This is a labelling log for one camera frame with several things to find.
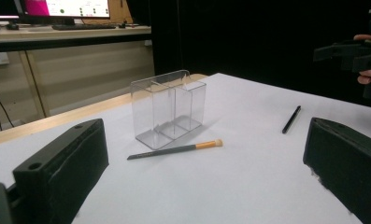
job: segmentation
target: dark wall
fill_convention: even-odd
[[[370,8],[345,0],[150,2],[155,73],[221,72],[371,106],[339,60],[313,63],[314,49],[367,33]]]

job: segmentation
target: monitor screen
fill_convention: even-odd
[[[109,19],[108,0],[22,0],[24,15]]]
[[[12,21],[19,18],[14,0],[0,0],[0,21]]]

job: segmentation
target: transparent acrylic container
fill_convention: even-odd
[[[134,81],[130,89],[136,139],[153,150],[203,123],[206,83],[186,70]]]

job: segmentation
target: black marker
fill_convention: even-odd
[[[293,121],[295,120],[300,110],[301,110],[301,106],[299,105],[298,107],[296,107],[295,111],[293,111],[293,115],[290,117],[290,119],[288,120],[287,124],[285,125],[282,131],[283,133],[286,133],[290,129],[291,125],[293,124]]]

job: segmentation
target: white table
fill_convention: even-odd
[[[74,223],[361,223],[312,175],[302,158],[311,118],[371,137],[371,107],[216,74],[207,84],[202,127],[168,147],[222,139],[214,147],[128,161],[150,151],[135,140],[131,104],[0,144],[0,182],[48,142],[102,118],[110,165]],[[281,133],[294,109],[302,110]]]

